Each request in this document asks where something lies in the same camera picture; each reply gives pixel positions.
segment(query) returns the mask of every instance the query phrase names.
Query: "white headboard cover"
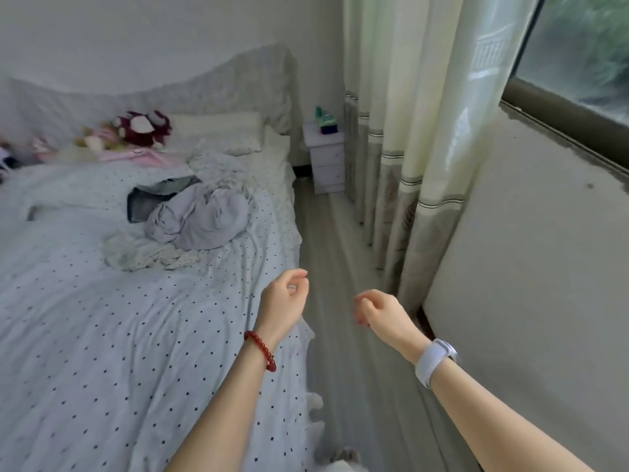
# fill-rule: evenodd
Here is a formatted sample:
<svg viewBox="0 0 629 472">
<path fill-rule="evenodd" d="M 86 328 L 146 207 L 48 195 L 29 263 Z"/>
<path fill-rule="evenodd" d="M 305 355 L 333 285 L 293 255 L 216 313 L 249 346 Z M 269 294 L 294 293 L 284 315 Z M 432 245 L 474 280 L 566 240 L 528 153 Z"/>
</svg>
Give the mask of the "white headboard cover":
<svg viewBox="0 0 629 472">
<path fill-rule="evenodd" d="M 33 135 L 60 147 L 127 110 L 159 109 L 178 114 L 257 110 L 280 134 L 291 128 L 291 64 L 282 44 L 237 54 L 224 64 L 183 82 L 125 94 L 60 92 L 11 79 L 18 110 Z"/>
</svg>

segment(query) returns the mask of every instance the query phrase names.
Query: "window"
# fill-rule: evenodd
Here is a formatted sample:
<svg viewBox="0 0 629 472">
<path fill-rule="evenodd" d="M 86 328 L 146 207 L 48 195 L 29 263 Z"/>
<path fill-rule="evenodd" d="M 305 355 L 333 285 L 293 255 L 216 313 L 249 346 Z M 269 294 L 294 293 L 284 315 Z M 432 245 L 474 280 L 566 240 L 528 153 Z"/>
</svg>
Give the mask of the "window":
<svg viewBox="0 0 629 472">
<path fill-rule="evenodd" d="M 629 167 L 629 0 L 540 0 L 503 100 Z"/>
</svg>

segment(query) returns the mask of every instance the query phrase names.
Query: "hand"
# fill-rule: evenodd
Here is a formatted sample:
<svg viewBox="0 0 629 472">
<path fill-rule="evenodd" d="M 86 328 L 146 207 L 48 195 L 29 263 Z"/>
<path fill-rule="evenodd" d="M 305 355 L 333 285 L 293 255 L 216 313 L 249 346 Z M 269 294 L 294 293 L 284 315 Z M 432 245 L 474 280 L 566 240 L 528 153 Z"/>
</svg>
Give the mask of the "hand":
<svg viewBox="0 0 629 472">
<path fill-rule="evenodd" d="M 262 292 L 254 331 L 271 352 L 299 321 L 308 296 L 307 271 L 287 270 Z"/>
<path fill-rule="evenodd" d="M 373 332 L 408 361 L 416 364 L 430 346 L 397 298 L 376 289 L 360 293 L 354 298 L 354 317 L 359 325 L 369 326 Z"/>
</svg>

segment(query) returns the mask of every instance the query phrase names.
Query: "forearm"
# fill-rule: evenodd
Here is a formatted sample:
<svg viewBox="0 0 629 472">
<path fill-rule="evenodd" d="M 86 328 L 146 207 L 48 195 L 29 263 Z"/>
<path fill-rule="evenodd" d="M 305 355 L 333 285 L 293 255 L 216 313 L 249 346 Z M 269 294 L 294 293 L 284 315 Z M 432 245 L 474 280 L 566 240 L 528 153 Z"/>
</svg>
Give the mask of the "forearm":
<svg viewBox="0 0 629 472">
<path fill-rule="evenodd" d="M 486 472 L 592 472 L 453 361 L 436 368 L 430 386 Z"/>
<path fill-rule="evenodd" d="M 247 449 L 266 358 L 245 341 L 230 372 L 188 433 L 168 472 L 237 472 Z"/>
</svg>

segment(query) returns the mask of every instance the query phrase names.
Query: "white wall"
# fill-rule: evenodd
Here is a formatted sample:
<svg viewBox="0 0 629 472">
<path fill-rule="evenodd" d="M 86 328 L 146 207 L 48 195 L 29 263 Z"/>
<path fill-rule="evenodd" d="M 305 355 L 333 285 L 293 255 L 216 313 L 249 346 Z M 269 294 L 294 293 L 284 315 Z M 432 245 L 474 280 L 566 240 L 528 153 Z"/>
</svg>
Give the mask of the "white wall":
<svg viewBox="0 0 629 472">
<path fill-rule="evenodd" d="M 0 0 L 0 39 L 0 133 L 16 142 L 26 134 L 9 73 L 67 90 L 130 91 L 274 41 L 296 57 L 304 118 L 318 104 L 342 113 L 341 0 Z"/>
<path fill-rule="evenodd" d="M 629 177 L 504 112 L 496 130 L 430 323 L 594 470 L 628 470 Z"/>
</svg>

